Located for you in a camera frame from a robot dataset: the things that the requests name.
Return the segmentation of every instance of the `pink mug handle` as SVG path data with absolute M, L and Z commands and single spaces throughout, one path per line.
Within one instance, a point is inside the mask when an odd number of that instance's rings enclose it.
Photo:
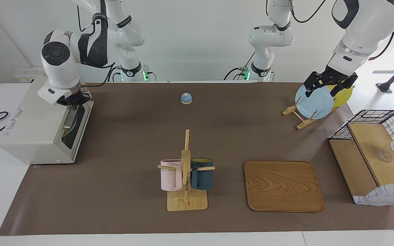
M 175 166 L 175 185 L 174 189 L 177 189 L 178 184 L 182 184 L 182 167 Z

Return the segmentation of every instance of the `mug handle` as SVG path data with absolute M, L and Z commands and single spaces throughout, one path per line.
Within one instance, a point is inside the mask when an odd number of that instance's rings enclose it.
M 177 189 L 179 183 L 182 183 L 182 167 L 175 166 L 175 185 L 174 185 L 174 189 Z
M 198 169 L 198 166 L 193 167 L 193 180 L 191 181 L 191 186 L 192 187 L 196 187 L 196 188 L 198 188 L 198 183 L 197 183 L 197 173 L 198 173 L 198 171 L 197 171 L 197 169 Z

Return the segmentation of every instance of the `brown table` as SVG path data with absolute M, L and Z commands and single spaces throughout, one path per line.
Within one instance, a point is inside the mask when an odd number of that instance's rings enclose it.
M 301 84 L 106 84 L 73 165 L 31 165 L 0 235 L 270 232 L 394 229 L 394 205 L 355 205 L 326 138 L 352 116 L 335 113 L 297 131 L 281 112 Z M 190 105 L 180 95 L 193 96 Z M 167 212 L 157 165 L 180 158 L 185 129 L 192 157 L 214 159 L 207 210 Z M 305 160 L 325 201 L 317 214 L 254 212 L 246 160 Z

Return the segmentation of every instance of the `light blue plate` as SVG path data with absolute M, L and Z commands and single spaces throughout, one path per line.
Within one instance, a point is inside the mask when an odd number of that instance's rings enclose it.
M 315 89 L 310 97 L 306 97 L 305 95 L 306 88 L 302 85 L 299 90 L 297 90 L 296 98 L 294 102 L 297 101 L 299 97 L 300 101 L 297 104 L 297 110 L 306 118 L 310 118 L 314 112 L 317 110 L 316 115 L 314 115 L 313 119 L 318 120 L 325 116 L 327 116 L 333 106 L 333 98 L 330 94 L 330 90 L 324 86 L 319 89 Z

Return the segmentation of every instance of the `plate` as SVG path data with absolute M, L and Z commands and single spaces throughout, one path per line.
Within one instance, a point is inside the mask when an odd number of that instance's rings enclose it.
M 300 97 L 300 101 L 297 104 L 297 110 L 299 113 L 309 119 L 317 110 L 313 120 L 318 120 L 327 116 L 331 112 L 333 107 L 333 98 L 330 94 L 330 90 L 326 86 L 315 89 L 310 97 L 306 97 L 305 92 L 306 88 L 302 84 L 299 90 L 297 90 L 296 98 L 294 98 L 294 102 L 296 102 Z
M 335 85 L 327 85 L 328 89 L 331 91 Z M 334 104 L 333 107 L 340 107 L 341 105 L 345 104 L 349 98 L 352 96 L 352 91 L 354 90 L 354 86 L 351 86 L 349 89 L 343 89 L 339 91 L 334 97 Z

